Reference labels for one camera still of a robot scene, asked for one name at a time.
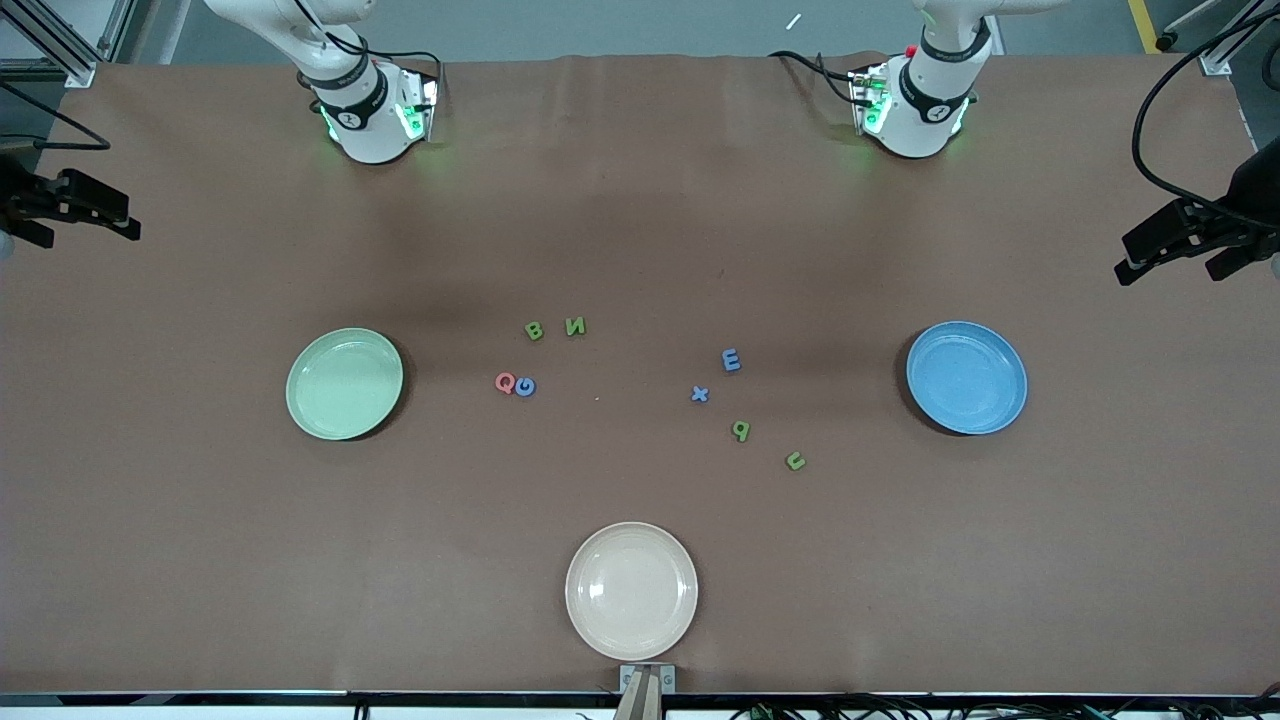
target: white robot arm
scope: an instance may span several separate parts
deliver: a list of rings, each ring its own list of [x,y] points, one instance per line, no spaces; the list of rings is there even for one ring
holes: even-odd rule
[[[1068,0],[911,0],[924,15],[913,55],[868,68],[851,82],[858,128],[905,158],[933,155],[960,131],[973,81],[991,56],[986,15],[1030,14]]]
[[[284,53],[311,83],[329,136],[360,163],[394,160],[430,132],[436,82],[375,59],[346,23],[376,0],[205,0]]]

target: beige plate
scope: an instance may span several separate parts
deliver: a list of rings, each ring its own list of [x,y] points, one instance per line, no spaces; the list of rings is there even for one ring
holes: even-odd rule
[[[577,550],[564,605],[586,644],[614,660],[648,660],[680,642],[694,621],[698,574],[667,530],[618,523]]]

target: blue plate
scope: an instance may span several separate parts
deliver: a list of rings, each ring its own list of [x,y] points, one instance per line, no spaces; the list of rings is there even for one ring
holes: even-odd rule
[[[1005,429],[1027,405],[1027,368],[1014,346],[996,331],[961,320],[915,338],[906,386],[929,418],[970,436]]]

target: green plate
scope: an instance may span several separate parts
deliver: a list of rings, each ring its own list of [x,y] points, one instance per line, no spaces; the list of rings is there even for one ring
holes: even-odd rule
[[[321,439],[351,439],[387,419],[401,388],[404,365],[389,340],[364,328],[344,328],[316,338],[293,361],[284,384],[289,415]]]

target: floor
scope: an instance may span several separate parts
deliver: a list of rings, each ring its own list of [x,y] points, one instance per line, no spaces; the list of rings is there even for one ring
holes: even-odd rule
[[[1194,1],[1149,0],[1157,32]],[[1239,5],[1224,3],[1185,27],[1180,36],[1187,47],[1175,49],[1189,49],[1216,32]],[[265,41],[216,17],[201,0],[154,0],[146,22],[150,32],[133,53],[138,61],[284,61]],[[1126,0],[1074,0],[1050,13],[1002,17],[1000,28],[1009,54],[1143,51]],[[381,0],[357,29],[375,49],[429,49],[453,61],[573,54],[765,55],[780,49],[840,55],[897,51],[919,38],[920,19],[908,0]],[[1262,83],[1260,73],[1266,45],[1277,35],[1280,23],[1271,23],[1265,37],[1231,63],[1231,82],[1260,145],[1280,136],[1280,95]],[[46,101],[61,95],[49,83],[24,88]],[[50,124],[38,111],[0,96],[0,132],[46,133]],[[35,154],[24,156],[33,161]]]

